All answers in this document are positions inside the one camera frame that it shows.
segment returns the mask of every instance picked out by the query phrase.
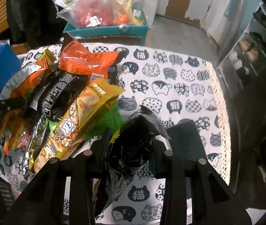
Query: bag of red fruit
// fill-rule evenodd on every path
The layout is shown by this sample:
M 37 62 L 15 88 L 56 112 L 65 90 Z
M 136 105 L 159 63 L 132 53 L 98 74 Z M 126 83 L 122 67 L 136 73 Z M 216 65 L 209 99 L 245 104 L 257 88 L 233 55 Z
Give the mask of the bag of red fruit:
M 111 26 L 114 22 L 110 0 L 74 0 L 57 13 L 75 29 Z

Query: shoe rack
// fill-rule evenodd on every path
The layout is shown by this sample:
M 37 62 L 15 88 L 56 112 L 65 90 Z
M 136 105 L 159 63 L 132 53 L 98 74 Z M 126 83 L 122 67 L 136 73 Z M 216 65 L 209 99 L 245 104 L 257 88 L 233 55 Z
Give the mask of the shoe rack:
M 217 68 L 231 97 L 247 87 L 266 68 L 266 6 L 263 3 Z

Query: table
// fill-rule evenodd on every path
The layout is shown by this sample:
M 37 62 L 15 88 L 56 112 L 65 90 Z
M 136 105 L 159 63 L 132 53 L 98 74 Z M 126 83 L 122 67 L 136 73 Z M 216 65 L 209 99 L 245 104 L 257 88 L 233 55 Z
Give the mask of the table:
M 117 105 L 123 120 L 144 105 L 150 108 L 167 128 L 185 119 L 195 121 L 208 161 L 229 183 L 230 175 L 230 129 L 226 104 L 218 78 L 210 62 L 188 55 L 155 50 L 141 46 L 120 44 L 85 43 L 90 52 L 127 50 L 125 58 L 118 64 L 118 84 L 125 89 L 119 96 Z M 61 45 L 52 45 L 31 50 L 19 58 L 23 66 L 34 62 L 45 48 L 58 59 Z M 100 138 L 95 136 L 76 150 L 73 156 L 88 149 L 92 142 Z M 8 156 L 0 145 L 0 177 L 17 190 L 22 191 L 27 181 L 22 173 L 22 149 L 9 151 Z M 162 210 L 165 180 L 153 178 L 145 165 L 135 176 L 132 183 L 100 216 L 96 222 L 104 224 L 151 224 L 159 222 L 159 216 L 150 216 L 151 211 Z M 64 214 L 68 214 L 69 191 L 66 186 Z M 142 201 L 131 197 L 130 191 L 136 191 L 144 197 Z M 191 215 L 191 200 L 188 200 L 188 212 Z M 134 210 L 134 217 L 126 216 L 122 210 Z

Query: peeling paint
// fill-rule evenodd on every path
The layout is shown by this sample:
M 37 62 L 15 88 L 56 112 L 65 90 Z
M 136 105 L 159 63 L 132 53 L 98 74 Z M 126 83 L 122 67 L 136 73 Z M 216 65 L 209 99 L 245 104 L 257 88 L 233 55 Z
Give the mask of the peeling paint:
M 164 15 L 170 18 L 178 19 L 182 22 L 186 22 L 190 25 L 194 25 L 199 28 L 200 27 L 199 19 L 191 20 L 189 17 L 187 18 L 185 17 L 189 5 L 190 5 L 190 0 L 169 0 Z

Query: brown shoe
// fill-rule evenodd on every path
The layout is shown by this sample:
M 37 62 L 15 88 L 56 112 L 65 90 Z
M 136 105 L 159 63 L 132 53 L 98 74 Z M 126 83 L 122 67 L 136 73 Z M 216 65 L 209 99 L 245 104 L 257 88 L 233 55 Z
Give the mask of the brown shoe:
M 250 50 L 251 42 L 249 39 L 245 39 L 243 41 L 239 42 L 239 46 L 242 49 L 243 52 L 247 52 Z
M 249 59 L 250 63 L 255 63 L 258 59 L 258 50 L 254 47 L 250 51 L 245 52 L 246 57 Z

